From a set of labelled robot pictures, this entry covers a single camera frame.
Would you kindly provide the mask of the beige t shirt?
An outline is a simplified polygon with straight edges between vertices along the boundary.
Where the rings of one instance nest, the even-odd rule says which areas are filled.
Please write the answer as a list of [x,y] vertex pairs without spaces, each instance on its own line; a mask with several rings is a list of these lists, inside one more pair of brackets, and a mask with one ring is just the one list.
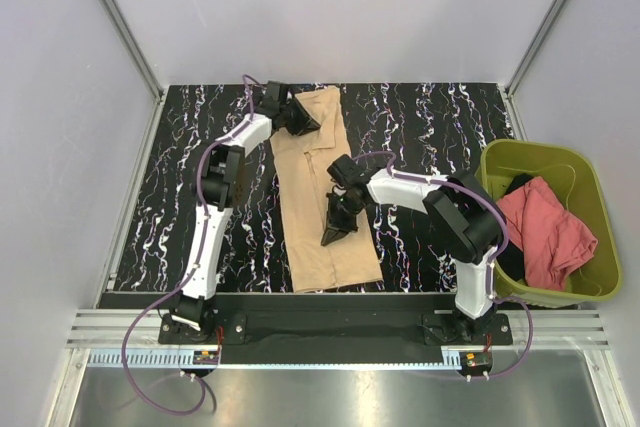
[[351,152],[341,92],[329,86],[300,93],[296,99],[320,129],[302,136],[282,129],[270,139],[293,290],[311,292],[378,282],[382,270],[365,212],[357,216],[357,232],[328,246],[321,244],[326,194],[332,189],[327,168]]

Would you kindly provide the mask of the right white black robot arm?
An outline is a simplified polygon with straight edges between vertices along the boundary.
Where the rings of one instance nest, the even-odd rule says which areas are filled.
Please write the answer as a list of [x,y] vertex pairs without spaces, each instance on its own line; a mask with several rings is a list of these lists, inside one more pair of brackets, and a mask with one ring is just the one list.
[[495,260],[508,246],[506,220],[473,174],[457,171],[430,176],[392,167],[367,169],[348,155],[327,168],[334,183],[328,207],[323,246],[358,230],[358,215],[369,205],[395,205],[427,215],[436,239],[454,260],[455,305],[423,323],[430,342],[476,343],[490,330],[495,315]]

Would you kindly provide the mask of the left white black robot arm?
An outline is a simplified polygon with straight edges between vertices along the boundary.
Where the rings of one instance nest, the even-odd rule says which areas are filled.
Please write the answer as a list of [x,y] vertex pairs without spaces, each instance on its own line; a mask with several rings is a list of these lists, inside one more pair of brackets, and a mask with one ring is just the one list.
[[213,299],[222,242],[233,210],[244,197],[246,157],[275,133],[316,132],[320,124],[288,84],[269,81],[260,96],[249,94],[249,112],[238,126],[215,139],[201,155],[195,177],[195,230],[171,321],[196,343],[215,333]]

